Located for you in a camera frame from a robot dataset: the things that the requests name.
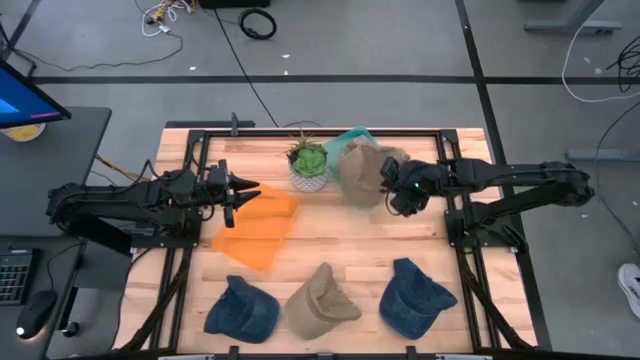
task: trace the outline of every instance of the blue screen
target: blue screen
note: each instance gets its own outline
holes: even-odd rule
[[[57,120],[60,113],[0,68],[0,128]]]

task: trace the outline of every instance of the computer mouse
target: computer mouse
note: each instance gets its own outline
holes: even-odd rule
[[[29,297],[16,323],[16,333],[19,337],[30,339],[40,332],[51,315],[57,297],[55,291],[49,290],[38,291]]]

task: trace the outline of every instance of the potted plant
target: potted plant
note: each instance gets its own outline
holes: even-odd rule
[[[287,152],[291,182],[304,192],[320,191],[329,180],[327,151],[321,144],[309,141],[300,134],[298,142]]]

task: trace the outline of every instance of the black desk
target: black desk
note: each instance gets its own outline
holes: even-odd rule
[[[0,247],[7,248],[16,236],[52,236],[22,238],[14,248],[31,247],[41,251],[37,273],[30,294],[48,289],[46,261],[77,243],[77,240],[57,237],[60,230],[49,224],[45,215],[48,191],[65,183],[84,183],[104,131],[111,116],[107,108],[71,107],[71,120],[47,124],[44,133],[28,143],[17,143],[0,136]],[[41,359],[74,279],[74,263],[83,249],[73,248],[51,263],[58,301],[48,325],[36,337],[27,341],[16,336],[19,306],[0,307],[0,351],[2,358]]]

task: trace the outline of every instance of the orange towel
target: orange towel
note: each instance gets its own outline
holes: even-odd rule
[[[262,194],[234,214],[236,226],[222,228],[213,239],[213,248],[252,269],[266,271],[291,230],[299,201],[266,185],[255,190]]]

